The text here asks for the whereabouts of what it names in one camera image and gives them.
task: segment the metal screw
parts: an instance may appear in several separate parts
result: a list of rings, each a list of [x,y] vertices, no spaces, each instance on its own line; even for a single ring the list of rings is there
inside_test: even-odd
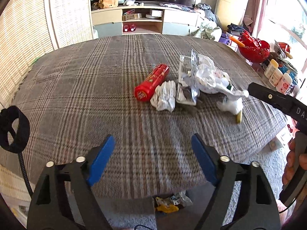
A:
[[[256,168],[260,166],[259,162],[257,162],[257,161],[252,161],[251,165],[253,165]]]
[[[85,156],[78,156],[77,158],[76,158],[76,162],[78,162],[78,163],[82,163],[82,162],[84,162],[85,161]]]
[[[54,165],[54,161],[49,161],[48,163],[46,163],[46,167],[50,168]]]
[[[220,157],[220,160],[221,160],[222,162],[227,163],[227,162],[230,161],[230,158],[229,158],[228,156],[221,156],[221,157]]]

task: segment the human hand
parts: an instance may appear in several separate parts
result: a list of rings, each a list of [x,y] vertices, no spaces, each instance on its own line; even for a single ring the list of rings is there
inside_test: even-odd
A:
[[[295,173],[295,170],[293,168],[295,162],[295,153],[294,153],[295,140],[291,141],[291,143],[289,144],[289,149],[290,152],[287,155],[287,165],[285,167],[284,174],[282,176],[282,183],[284,185],[288,184],[289,181],[291,181]],[[307,154],[301,154],[299,157],[299,161],[300,161],[300,166],[304,170],[307,170]]]

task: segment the blue gripper pad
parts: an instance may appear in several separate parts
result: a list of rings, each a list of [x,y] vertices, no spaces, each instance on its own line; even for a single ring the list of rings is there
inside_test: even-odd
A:
[[[101,150],[98,152],[92,165],[89,167],[90,175],[87,179],[87,183],[90,186],[93,186],[94,183],[98,182],[103,174],[106,164],[108,163],[115,147],[114,137],[112,135],[106,137],[100,147]]]
[[[220,181],[217,177],[220,155],[213,147],[205,145],[198,134],[192,136],[191,144],[206,179],[211,182],[213,186],[217,186]]]

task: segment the purple bag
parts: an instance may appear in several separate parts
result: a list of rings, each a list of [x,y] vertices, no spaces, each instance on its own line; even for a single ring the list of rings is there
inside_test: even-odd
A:
[[[219,39],[219,42],[228,45],[230,43],[230,39],[227,37],[226,34],[222,33],[221,38]]]

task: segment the window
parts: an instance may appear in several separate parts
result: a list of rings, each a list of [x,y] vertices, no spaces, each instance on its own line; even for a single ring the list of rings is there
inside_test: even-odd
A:
[[[307,68],[307,16],[297,0],[268,0],[265,20],[259,38],[273,43],[288,43],[289,60],[298,71]]]

